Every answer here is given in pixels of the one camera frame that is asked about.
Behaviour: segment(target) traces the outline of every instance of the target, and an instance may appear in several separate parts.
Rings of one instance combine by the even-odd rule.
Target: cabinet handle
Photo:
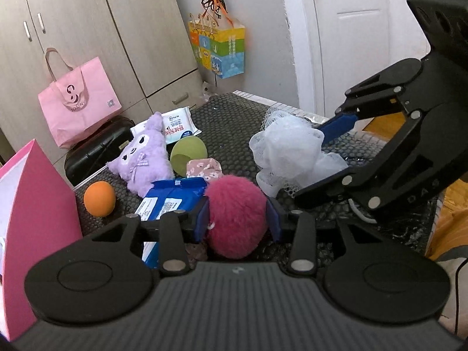
[[[37,18],[39,18],[39,25],[41,26],[42,32],[45,34],[45,27],[44,27],[44,22],[42,22],[41,13],[37,14]]]
[[[24,30],[26,31],[27,39],[29,39],[30,42],[32,42],[31,34],[29,33],[29,29],[27,28],[27,22],[26,21],[23,22],[23,26],[24,26]]]
[[[189,93],[187,92],[184,96],[181,96],[179,97],[178,99],[176,100],[172,100],[172,102],[177,105],[177,104],[180,104],[182,103],[184,100],[187,100],[189,98]]]

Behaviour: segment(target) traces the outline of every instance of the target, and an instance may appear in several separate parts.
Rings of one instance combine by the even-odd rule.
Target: yellow gift bag
[[[212,17],[208,8],[197,20],[190,14],[190,43],[197,62],[226,79],[244,72],[245,26],[231,18],[219,0],[213,4],[225,20]]]

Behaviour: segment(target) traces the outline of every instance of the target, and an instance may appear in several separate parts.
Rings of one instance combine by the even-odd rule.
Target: magenta paper bag
[[[24,287],[28,271],[82,235],[75,193],[35,140],[0,168],[0,202],[1,330],[13,341],[37,321]]]
[[[58,51],[45,51],[53,81],[39,94],[39,103],[55,142],[69,149],[96,132],[122,106],[98,57],[76,68],[60,57],[70,72],[56,80],[47,60],[50,52]]]

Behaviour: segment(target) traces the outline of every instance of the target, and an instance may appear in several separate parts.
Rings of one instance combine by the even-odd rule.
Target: wet wipes package
[[[175,143],[182,137],[198,135],[200,131],[192,121],[189,107],[177,108],[173,111],[162,114],[164,125],[164,134],[166,136],[166,144]],[[139,132],[143,131],[147,121],[135,125],[130,130],[135,137]]]
[[[159,219],[175,209],[192,210],[204,194],[207,182],[203,178],[159,180],[153,183],[140,206],[135,211],[141,220]],[[144,243],[142,260],[150,268],[158,267],[158,245]]]

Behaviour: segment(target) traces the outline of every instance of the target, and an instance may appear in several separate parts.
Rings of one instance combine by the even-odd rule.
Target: blue package
[[[158,180],[153,185],[135,211],[141,220],[159,219],[162,214],[175,209],[190,211],[207,188],[207,182],[201,177]],[[144,244],[142,259],[150,268],[158,267],[157,243]]]

